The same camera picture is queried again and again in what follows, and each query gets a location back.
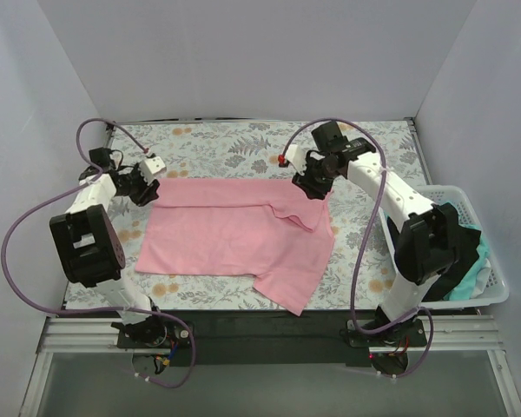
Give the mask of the pink t shirt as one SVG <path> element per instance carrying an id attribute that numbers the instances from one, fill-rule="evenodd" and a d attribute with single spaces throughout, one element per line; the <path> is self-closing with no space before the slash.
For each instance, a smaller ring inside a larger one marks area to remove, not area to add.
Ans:
<path id="1" fill-rule="evenodd" d="M 278 179 L 164 178 L 158 196 L 137 272 L 251 275 L 257 292 L 301 315 L 333 252 L 327 200 Z"/>

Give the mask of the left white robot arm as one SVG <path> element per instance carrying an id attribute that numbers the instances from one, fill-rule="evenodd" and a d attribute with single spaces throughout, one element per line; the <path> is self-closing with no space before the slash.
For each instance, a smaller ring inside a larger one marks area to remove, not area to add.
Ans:
<path id="1" fill-rule="evenodd" d="M 150 297 L 123 274 L 126 258 L 108 208 L 117 196 L 127 196 L 137 207 L 158 199 L 157 176 L 166 166 L 159 156 L 150 154 L 123 173 L 113 153 L 108 148 L 89 152 L 90 164 L 79 177 L 83 189 L 64 214 L 50 219 L 49 228 L 68 280 L 94 290 L 111 307 L 121 309 L 121 321 L 114 328 L 132 341 L 156 348 L 167 339 L 168 328 L 153 314 L 158 307 Z"/>

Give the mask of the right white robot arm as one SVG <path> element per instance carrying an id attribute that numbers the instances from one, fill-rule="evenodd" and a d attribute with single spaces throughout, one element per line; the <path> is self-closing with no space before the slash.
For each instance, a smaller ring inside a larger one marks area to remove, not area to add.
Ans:
<path id="1" fill-rule="evenodd" d="M 458 212 L 450 204 L 438 205 L 424 197 L 387 165 L 385 152 L 365 129 L 350 140 L 340 130 L 340 119 L 322 118 L 308 123 L 315 149 L 305 150 L 287 141 L 279 157 L 282 168 L 292 166 L 293 184 L 309 199 L 322 200 L 341 176 L 361 188 L 373 201 L 369 220 L 385 212 L 399 232 L 394 249 L 396 277 L 372 322 L 355 322 L 357 333 L 377 336 L 395 345 L 407 334 L 406 321 L 421 309 L 431 286 L 458 262 Z"/>

